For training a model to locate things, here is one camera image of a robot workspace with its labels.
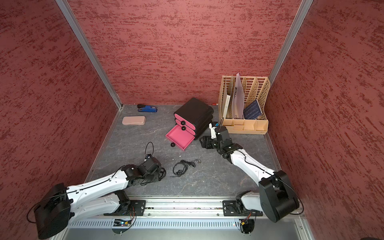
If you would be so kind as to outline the translucent plastic folder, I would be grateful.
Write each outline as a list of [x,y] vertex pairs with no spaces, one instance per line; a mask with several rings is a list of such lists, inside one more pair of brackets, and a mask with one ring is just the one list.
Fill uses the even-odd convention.
[[233,101],[232,101],[232,117],[233,119],[244,118],[244,90],[242,85],[241,76],[239,73],[236,74]]

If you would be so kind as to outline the aluminium mounting rail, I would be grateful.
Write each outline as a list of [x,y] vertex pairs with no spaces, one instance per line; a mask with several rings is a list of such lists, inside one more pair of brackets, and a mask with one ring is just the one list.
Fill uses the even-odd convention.
[[[246,218],[225,217],[223,201],[235,201],[235,198],[220,197],[131,197],[128,200],[145,200],[146,207],[143,216],[138,218],[169,218],[169,219],[215,219],[215,218]],[[69,224],[90,218],[129,219],[128,216],[104,216],[113,213],[120,205],[117,196],[101,197],[86,204],[80,204],[72,212],[75,214]]]

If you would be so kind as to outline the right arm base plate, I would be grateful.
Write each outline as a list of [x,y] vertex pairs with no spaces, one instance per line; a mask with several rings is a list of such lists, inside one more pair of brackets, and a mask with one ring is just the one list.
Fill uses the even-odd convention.
[[256,210],[247,210],[240,200],[223,201],[223,212],[225,217],[262,217],[263,213]]

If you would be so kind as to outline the right aluminium corner post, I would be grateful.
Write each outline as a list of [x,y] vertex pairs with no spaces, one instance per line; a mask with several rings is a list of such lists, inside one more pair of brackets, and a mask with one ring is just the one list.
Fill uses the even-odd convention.
[[270,80],[270,83],[271,85],[274,83],[283,63],[284,63],[284,60],[285,58],[287,57],[289,51],[290,51],[290,48],[304,22],[304,19],[311,7],[313,3],[313,0],[302,0],[301,1],[301,4],[299,6],[299,9],[295,15],[295,18],[291,24],[291,27],[288,31],[288,34],[285,38],[285,41],[281,47],[281,50],[279,52],[279,55],[276,59],[276,62],[272,68],[272,71],[269,75],[269,80]]

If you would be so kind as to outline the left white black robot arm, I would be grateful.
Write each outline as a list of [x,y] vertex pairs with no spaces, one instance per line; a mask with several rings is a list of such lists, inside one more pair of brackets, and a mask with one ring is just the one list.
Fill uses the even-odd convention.
[[124,165],[116,172],[97,180],[65,186],[54,185],[30,211],[40,240],[49,239],[68,225],[94,216],[117,216],[118,226],[133,225],[142,216],[145,201],[132,201],[125,189],[161,181],[167,172],[151,154],[138,166]]

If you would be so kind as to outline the aluminium corner post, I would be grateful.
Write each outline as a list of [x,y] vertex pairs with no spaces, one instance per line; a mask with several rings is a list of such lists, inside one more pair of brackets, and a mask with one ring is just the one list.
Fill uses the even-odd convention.
[[106,87],[107,91],[109,92],[110,96],[114,100],[117,108],[119,111],[123,109],[123,103],[121,99],[119,98],[115,88],[113,87],[110,79],[107,76],[107,73],[102,67],[102,64],[100,63],[95,51],[93,50],[91,44],[89,43],[84,31],[82,30],[78,20],[76,19],[68,1],[64,0],[56,0],[57,5],[59,6],[61,12],[63,13],[65,19],[67,20],[68,24],[70,25],[71,29],[73,30],[75,36],[77,37],[78,41],[80,42],[81,46],[83,47],[85,53],[87,54],[89,60],[91,61],[94,69],[97,71],[99,77],[101,78],[104,86]]
[[295,18],[291,24],[291,27],[288,31],[288,34],[285,38],[285,41],[281,47],[281,50],[279,52],[279,55],[276,59],[276,62],[272,68],[272,71],[269,75],[269,80],[270,80],[270,83],[271,85],[274,83],[283,63],[284,63],[284,60],[285,58],[287,57],[289,51],[290,51],[290,48],[304,22],[304,19],[311,7],[313,3],[313,0],[302,0],[301,1],[301,4],[299,6],[299,9],[295,15]]

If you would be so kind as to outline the pink pencil case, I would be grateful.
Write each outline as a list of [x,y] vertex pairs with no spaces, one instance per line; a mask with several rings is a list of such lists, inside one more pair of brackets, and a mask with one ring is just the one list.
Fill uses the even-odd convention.
[[122,124],[124,126],[142,126],[146,122],[145,116],[129,116],[123,117]]

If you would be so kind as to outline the left aluminium corner post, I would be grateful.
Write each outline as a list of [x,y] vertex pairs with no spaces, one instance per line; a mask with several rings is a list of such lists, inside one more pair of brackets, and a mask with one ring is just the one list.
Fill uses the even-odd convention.
[[94,69],[97,71],[99,77],[101,78],[104,86],[106,87],[107,91],[109,92],[110,96],[114,100],[117,108],[119,111],[123,109],[123,103],[121,99],[119,98],[115,88],[113,87],[110,79],[107,76],[107,73],[102,67],[102,64],[100,63],[95,51],[93,50],[91,44],[89,43],[84,31],[82,30],[78,20],[76,19],[68,1],[64,0],[56,0],[57,5],[59,6],[61,12],[63,13],[65,19],[67,20],[68,24],[70,25],[71,29],[73,30],[75,36],[77,37],[78,41],[80,42],[81,46],[83,47],[85,53],[87,54],[89,60],[91,61]]

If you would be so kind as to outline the black braided earphones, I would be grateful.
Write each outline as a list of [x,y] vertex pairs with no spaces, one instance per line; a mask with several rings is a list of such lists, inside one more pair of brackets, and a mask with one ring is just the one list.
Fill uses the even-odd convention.
[[180,163],[183,164],[184,166],[195,168],[197,164],[201,163],[201,160],[200,159],[195,159],[193,161],[181,160]]

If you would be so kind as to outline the black pink drawer cabinet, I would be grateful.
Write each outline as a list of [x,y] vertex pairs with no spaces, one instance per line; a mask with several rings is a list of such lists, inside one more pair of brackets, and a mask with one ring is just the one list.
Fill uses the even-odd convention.
[[197,140],[212,122],[214,109],[197,98],[191,98],[174,114],[180,115],[196,127],[195,140]]

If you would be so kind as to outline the pink bottom drawer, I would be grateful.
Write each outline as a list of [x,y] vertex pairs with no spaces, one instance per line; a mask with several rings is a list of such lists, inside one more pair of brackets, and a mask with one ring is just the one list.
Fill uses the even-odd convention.
[[174,143],[175,146],[185,151],[186,148],[194,141],[195,136],[188,131],[182,130],[182,127],[175,125],[167,134],[166,138]]

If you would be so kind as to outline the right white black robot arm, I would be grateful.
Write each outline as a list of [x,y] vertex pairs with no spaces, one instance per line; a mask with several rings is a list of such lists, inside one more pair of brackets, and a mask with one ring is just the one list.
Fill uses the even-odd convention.
[[234,143],[228,131],[213,131],[199,139],[202,148],[215,149],[221,157],[246,173],[258,186],[259,192],[246,192],[236,197],[232,207],[226,209],[239,215],[264,214],[276,223],[287,215],[301,215],[304,205],[292,187],[288,175],[272,170]]

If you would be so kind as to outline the dark blue notebook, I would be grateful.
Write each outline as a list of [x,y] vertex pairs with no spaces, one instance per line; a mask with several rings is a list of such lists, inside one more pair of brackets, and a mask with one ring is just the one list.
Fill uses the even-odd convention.
[[262,116],[262,109],[258,100],[254,100],[249,106],[247,106],[244,111],[244,118],[246,120],[256,120]]

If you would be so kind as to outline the beige cardboard folder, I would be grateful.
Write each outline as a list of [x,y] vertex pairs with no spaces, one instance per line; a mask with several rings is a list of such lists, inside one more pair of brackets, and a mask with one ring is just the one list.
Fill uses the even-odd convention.
[[223,76],[223,94],[222,94],[222,117],[224,119],[232,118],[232,93],[235,85],[234,76]]

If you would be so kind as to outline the blue black stapler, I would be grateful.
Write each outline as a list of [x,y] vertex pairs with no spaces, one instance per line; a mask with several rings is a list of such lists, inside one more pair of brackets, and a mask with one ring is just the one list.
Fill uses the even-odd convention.
[[158,108],[151,105],[145,105],[145,104],[138,104],[137,105],[138,112],[143,113],[156,113],[158,111]]

